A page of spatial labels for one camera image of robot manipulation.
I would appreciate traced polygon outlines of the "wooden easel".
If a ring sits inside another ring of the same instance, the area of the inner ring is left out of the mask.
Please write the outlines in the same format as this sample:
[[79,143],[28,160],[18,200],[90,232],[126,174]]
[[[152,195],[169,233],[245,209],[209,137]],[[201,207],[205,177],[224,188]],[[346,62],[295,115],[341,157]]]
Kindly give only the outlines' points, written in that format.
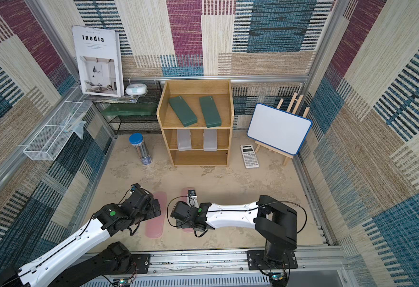
[[[292,99],[291,99],[291,101],[290,101],[290,103],[288,104],[288,107],[287,107],[287,109],[285,110],[285,112],[289,112],[289,113],[291,113],[291,114],[294,114],[294,115],[297,115],[297,116],[300,116],[299,114],[298,114],[298,112],[299,112],[299,106],[300,106],[300,104],[301,104],[301,102],[302,102],[302,100],[303,100],[303,97],[304,97],[304,95],[299,95],[299,94],[297,94],[297,93],[295,93],[294,95],[293,95],[293,97],[292,97]],[[281,109],[281,105],[282,105],[282,103],[283,103],[283,99],[281,99],[280,101],[279,101],[279,103],[278,103],[278,105],[277,105],[277,107],[275,107],[276,109],[278,109],[278,110],[282,110]],[[303,113],[303,115],[301,115],[301,117],[303,117],[303,118],[306,118],[306,116],[307,116],[307,114],[308,114],[308,112],[309,112],[309,108],[307,107],[307,108],[305,108],[305,111],[304,111],[304,113]],[[284,153],[284,152],[282,152],[282,151],[280,151],[280,150],[278,150],[278,149],[276,149],[276,148],[272,148],[272,147],[270,147],[270,146],[268,146],[268,145],[265,145],[265,144],[263,144],[263,143],[260,143],[260,142],[258,142],[258,141],[255,141],[255,143],[256,143],[256,145],[257,145],[257,147],[256,147],[256,149],[255,149],[255,151],[256,152],[258,152],[258,150],[259,150],[259,148],[260,147],[265,147],[265,148],[267,148],[268,150],[270,150],[270,151],[273,151],[273,152],[275,152],[275,153],[278,153],[278,154],[281,154],[281,155],[283,155],[284,156],[284,161],[283,161],[283,165],[285,166],[290,160],[292,160],[293,159],[293,157],[295,156],[295,155],[289,155],[289,154],[286,154],[286,153]]]

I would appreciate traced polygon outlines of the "clear pencil tube blue label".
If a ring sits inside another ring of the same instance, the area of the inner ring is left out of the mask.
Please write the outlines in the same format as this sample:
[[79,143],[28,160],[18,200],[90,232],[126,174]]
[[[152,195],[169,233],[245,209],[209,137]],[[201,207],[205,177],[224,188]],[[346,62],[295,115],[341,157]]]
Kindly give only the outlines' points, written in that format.
[[130,144],[135,148],[143,165],[149,165],[152,157],[144,141],[144,137],[140,133],[135,133],[129,137]]

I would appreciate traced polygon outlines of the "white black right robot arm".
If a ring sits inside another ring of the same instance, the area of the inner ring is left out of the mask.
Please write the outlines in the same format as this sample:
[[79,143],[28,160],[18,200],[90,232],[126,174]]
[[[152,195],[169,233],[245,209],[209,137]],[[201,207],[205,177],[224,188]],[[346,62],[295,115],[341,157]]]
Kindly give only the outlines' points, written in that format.
[[168,216],[175,228],[191,228],[197,237],[226,227],[250,228],[266,240],[262,261],[296,268],[298,213],[286,202],[261,195],[256,202],[241,205],[198,203],[196,196],[177,202]]

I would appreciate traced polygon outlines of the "aluminium front rail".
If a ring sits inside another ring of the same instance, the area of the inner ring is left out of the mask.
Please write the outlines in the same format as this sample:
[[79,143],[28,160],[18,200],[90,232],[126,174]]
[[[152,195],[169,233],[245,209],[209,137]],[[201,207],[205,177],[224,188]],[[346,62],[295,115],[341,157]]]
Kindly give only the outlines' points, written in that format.
[[356,287],[358,283],[337,246],[302,246],[295,250],[297,269],[249,270],[246,252],[263,250],[201,249],[145,251],[151,254],[145,275],[98,276],[88,287]]

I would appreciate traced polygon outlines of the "small whiteboard blue frame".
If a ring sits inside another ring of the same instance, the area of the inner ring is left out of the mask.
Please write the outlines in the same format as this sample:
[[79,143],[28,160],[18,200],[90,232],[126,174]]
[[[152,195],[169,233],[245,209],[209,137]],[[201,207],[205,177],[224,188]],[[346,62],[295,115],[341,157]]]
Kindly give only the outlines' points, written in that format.
[[307,118],[257,104],[247,136],[286,154],[297,155],[311,127],[312,121]]

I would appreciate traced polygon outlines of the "green tray on rack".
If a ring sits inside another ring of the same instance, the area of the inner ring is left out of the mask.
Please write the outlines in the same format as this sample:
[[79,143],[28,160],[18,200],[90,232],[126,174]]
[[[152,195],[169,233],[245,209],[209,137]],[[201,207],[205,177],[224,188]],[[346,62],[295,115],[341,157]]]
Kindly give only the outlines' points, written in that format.
[[104,116],[154,116],[157,107],[153,104],[111,104],[101,113]]

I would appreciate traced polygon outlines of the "Inedia magazine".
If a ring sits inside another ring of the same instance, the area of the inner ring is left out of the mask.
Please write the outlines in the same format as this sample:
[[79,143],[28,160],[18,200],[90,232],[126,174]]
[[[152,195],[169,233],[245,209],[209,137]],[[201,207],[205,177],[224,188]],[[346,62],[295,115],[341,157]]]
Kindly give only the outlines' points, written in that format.
[[124,96],[119,33],[87,26],[73,26],[72,32],[82,92]]

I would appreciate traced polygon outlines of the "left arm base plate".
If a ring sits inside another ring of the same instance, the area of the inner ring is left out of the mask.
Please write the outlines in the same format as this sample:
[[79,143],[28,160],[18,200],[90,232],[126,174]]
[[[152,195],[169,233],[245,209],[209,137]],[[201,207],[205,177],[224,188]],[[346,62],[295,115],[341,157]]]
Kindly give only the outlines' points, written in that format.
[[131,254],[126,274],[145,275],[149,271],[151,254]]

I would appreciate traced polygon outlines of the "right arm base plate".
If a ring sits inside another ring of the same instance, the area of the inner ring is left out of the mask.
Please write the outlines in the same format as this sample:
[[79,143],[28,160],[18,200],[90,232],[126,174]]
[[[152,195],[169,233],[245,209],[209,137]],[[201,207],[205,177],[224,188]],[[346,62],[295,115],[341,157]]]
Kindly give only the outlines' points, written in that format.
[[296,260],[295,252],[286,250],[280,253],[279,259],[268,258],[264,250],[248,250],[246,252],[249,270],[273,270],[273,269],[297,269],[298,262]]

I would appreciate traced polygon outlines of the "green pencil case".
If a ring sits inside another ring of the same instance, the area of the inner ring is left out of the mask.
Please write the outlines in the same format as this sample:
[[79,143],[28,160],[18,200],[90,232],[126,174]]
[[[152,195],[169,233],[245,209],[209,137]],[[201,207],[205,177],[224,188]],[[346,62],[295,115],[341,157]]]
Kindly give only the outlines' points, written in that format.
[[191,126],[198,122],[196,114],[182,96],[170,98],[169,104],[184,127]]
[[221,126],[222,120],[214,98],[212,96],[204,96],[199,98],[199,102],[206,126],[208,128]]

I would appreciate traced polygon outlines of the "white round device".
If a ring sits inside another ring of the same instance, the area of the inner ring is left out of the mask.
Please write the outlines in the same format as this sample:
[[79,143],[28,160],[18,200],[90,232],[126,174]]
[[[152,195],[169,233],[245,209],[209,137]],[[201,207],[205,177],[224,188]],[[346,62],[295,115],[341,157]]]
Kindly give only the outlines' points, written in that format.
[[128,96],[144,96],[147,94],[148,87],[146,84],[143,83],[133,83],[129,84],[126,89],[125,93]]

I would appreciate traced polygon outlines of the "pink pencil case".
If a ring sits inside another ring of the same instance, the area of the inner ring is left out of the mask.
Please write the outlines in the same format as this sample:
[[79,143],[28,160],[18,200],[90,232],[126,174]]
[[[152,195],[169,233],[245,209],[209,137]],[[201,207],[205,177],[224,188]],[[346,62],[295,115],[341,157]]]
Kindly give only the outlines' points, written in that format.
[[158,199],[160,204],[161,215],[155,217],[154,219],[148,220],[146,222],[146,237],[149,239],[159,239],[164,232],[164,222],[166,217],[166,204],[167,204],[167,194],[166,192],[156,192],[153,194],[155,199]]
[[[187,204],[189,204],[189,198],[188,198],[189,191],[195,191],[195,188],[194,187],[186,187],[186,188],[182,189],[182,196],[183,196],[182,201],[185,201]],[[192,228],[183,228],[182,231],[184,233],[193,233]]]

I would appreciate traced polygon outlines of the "white calculator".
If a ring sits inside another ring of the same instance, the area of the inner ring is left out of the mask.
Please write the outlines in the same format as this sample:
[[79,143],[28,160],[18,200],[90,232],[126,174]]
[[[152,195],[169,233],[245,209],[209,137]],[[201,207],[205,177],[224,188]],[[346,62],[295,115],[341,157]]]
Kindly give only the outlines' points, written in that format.
[[252,145],[241,145],[241,153],[244,161],[244,165],[246,169],[254,169],[258,168],[259,161],[257,160],[257,155],[255,149]]

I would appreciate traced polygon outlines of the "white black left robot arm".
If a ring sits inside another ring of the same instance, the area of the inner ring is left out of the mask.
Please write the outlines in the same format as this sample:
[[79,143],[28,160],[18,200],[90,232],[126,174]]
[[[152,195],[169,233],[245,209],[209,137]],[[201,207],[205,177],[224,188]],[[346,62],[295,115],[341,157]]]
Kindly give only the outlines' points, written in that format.
[[0,287],[48,287],[67,267],[90,249],[132,225],[161,215],[157,199],[126,200],[107,204],[66,240],[20,268],[13,266],[0,273]]

